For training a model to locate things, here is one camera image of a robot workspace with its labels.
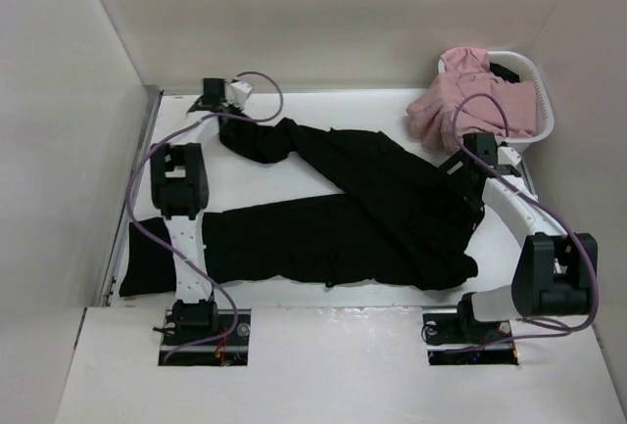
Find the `black trousers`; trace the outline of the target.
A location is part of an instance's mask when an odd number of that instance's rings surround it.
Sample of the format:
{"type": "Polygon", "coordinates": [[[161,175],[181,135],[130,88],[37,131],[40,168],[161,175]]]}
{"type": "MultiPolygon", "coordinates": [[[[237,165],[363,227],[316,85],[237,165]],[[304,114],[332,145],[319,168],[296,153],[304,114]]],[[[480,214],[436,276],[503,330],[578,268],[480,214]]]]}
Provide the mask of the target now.
{"type": "Polygon", "coordinates": [[[227,120],[220,143],[272,165],[297,154],[334,195],[203,217],[204,258],[218,283],[281,276],[327,287],[373,280],[447,290],[478,273],[467,253],[483,219],[453,178],[381,132],[227,120]]]}

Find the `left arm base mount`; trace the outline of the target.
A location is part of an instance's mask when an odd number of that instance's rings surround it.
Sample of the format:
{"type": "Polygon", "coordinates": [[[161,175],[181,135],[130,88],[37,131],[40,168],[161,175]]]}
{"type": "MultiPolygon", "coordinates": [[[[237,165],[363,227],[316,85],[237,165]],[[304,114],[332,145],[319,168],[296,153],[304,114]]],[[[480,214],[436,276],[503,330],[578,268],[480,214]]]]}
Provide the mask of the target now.
{"type": "Polygon", "coordinates": [[[247,366],[251,323],[252,311],[239,309],[236,327],[228,335],[224,335],[233,324],[233,312],[219,309],[215,332],[198,326],[181,327],[177,331],[172,311],[167,309],[163,326],[153,328],[161,335],[158,365],[247,366]]]}

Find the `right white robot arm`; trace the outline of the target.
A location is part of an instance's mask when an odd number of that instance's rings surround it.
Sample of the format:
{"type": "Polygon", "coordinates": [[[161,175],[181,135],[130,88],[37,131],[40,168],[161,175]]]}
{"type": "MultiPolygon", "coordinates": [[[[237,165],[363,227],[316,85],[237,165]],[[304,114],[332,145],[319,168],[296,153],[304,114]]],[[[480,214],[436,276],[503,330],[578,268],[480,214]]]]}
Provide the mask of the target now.
{"type": "Polygon", "coordinates": [[[520,247],[509,284],[466,294],[458,302],[455,330],[473,342],[490,325],[527,320],[566,333],[560,316],[584,316],[590,324],[599,309],[598,244],[576,233],[532,194],[516,167],[519,154],[487,133],[464,135],[444,167],[471,185],[480,204],[494,211],[520,247]]]}

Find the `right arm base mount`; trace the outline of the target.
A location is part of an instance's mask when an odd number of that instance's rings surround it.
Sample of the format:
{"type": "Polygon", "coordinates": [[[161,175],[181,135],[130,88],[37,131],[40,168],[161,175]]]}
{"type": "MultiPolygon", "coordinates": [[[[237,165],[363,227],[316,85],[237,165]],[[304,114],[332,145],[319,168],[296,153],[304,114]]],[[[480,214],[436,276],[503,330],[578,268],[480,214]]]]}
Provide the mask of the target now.
{"type": "Polygon", "coordinates": [[[508,321],[463,326],[451,309],[428,309],[422,320],[421,338],[431,366],[518,364],[508,321]]]}

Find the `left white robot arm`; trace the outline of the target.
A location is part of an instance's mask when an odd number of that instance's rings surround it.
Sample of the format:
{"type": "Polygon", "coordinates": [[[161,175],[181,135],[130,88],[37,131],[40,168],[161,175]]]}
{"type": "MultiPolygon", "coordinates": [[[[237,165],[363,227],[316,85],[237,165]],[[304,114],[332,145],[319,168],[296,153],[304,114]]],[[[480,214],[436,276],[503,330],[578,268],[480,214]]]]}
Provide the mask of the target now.
{"type": "Polygon", "coordinates": [[[220,324],[205,266],[202,231],[210,190],[202,147],[209,138],[210,115],[238,113],[252,90],[241,79],[205,78],[203,94],[187,112],[183,128],[150,158],[152,202],[174,248],[175,301],[169,322],[176,334],[188,333],[202,345],[217,338],[220,324]]]}

